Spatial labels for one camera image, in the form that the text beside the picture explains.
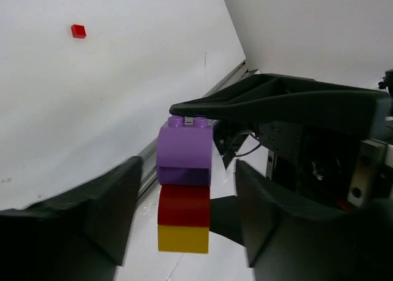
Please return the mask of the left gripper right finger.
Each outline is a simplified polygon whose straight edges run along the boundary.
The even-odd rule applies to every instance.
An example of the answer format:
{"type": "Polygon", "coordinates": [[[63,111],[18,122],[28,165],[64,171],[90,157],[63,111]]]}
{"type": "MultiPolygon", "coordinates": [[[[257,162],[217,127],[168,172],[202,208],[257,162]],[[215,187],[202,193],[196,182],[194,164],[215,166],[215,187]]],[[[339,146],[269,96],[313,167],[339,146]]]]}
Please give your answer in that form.
{"type": "Polygon", "coordinates": [[[329,208],[235,164],[243,244],[257,280],[391,280],[392,202],[329,208]]]}

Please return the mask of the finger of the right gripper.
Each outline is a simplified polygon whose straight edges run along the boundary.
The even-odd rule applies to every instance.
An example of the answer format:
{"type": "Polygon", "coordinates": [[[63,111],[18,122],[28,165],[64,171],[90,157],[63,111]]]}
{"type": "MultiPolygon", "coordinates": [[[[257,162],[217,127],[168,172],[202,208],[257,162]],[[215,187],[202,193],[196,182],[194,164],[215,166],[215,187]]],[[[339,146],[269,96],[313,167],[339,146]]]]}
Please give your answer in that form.
{"type": "Polygon", "coordinates": [[[210,96],[173,104],[169,112],[236,123],[283,121],[376,137],[392,113],[392,98],[384,91],[255,74],[210,96]]]}
{"type": "Polygon", "coordinates": [[[244,245],[241,217],[236,196],[225,196],[210,200],[210,232],[244,245]]]}

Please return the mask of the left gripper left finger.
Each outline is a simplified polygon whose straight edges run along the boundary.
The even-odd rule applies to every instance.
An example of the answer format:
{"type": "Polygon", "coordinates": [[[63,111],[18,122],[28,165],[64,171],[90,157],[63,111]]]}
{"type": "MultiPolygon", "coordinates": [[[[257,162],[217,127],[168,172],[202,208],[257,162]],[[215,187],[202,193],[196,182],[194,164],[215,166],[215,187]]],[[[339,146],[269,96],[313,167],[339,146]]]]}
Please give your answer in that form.
{"type": "Polygon", "coordinates": [[[131,157],[29,207],[1,212],[2,280],[112,280],[123,264],[142,177],[131,157]]]}

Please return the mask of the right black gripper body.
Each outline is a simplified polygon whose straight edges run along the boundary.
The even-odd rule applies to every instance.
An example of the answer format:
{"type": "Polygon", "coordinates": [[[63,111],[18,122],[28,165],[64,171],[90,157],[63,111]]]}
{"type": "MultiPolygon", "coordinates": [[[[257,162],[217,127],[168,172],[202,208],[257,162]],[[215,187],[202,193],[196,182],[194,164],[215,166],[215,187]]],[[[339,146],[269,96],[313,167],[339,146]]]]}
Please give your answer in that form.
{"type": "Polygon", "coordinates": [[[351,210],[373,199],[392,199],[392,119],[376,138],[289,122],[217,121],[214,143],[225,166],[266,148],[266,176],[329,207],[351,210]]]}

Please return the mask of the red rounded lego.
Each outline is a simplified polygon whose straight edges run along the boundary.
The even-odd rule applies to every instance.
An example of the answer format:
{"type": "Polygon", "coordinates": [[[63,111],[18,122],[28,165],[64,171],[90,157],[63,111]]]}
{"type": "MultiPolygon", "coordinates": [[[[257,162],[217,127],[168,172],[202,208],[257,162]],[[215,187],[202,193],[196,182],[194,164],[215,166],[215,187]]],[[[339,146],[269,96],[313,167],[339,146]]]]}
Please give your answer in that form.
{"type": "Polygon", "coordinates": [[[208,228],[210,188],[162,185],[158,204],[158,225],[208,228]]]}

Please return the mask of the yellow long lego brick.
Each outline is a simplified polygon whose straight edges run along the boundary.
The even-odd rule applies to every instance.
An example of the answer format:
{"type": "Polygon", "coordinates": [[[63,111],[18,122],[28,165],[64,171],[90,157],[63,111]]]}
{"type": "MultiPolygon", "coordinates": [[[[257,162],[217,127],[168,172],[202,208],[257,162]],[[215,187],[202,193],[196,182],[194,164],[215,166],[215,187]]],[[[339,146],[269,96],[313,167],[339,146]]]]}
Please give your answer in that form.
{"type": "Polygon", "coordinates": [[[209,228],[158,225],[160,252],[208,253],[209,228]]]}

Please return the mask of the purple rounded lego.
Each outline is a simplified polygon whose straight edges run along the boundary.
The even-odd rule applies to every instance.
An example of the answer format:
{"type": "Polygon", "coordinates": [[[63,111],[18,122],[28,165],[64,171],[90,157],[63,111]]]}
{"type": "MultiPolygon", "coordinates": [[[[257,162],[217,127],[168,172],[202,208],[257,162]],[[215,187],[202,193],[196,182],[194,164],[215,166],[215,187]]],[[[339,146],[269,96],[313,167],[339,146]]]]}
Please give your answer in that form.
{"type": "Polygon", "coordinates": [[[160,129],[156,148],[157,177],[161,185],[209,187],[213,128],[207,118],[172,115],[160,129]]]}

